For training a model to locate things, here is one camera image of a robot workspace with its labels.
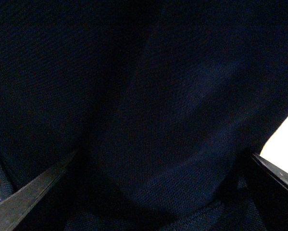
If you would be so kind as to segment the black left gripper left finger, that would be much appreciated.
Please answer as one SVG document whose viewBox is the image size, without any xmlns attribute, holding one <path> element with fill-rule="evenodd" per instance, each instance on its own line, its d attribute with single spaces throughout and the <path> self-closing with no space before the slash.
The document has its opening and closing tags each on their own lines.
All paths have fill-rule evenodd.
<svg viewBox="0 0 288 231">
<path fill-rule="evenodd" d="M 0 231 L 14 231 L 33 208 L 65 176 L 77 150 L 30 181 L 26 186 L 0 202 Z"/>
</svg>

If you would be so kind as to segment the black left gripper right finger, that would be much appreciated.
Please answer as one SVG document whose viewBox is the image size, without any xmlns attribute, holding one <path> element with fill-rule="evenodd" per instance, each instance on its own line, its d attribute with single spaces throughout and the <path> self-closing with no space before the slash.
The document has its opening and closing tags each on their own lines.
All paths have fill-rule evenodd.
<svg viewBox="0 0 288 231">
<path fill-rule="evenodd" d="M 244 175 L 268 231 L 288 231 L 288 173 L 258 154 L 244 157 Z"/>
</svg>

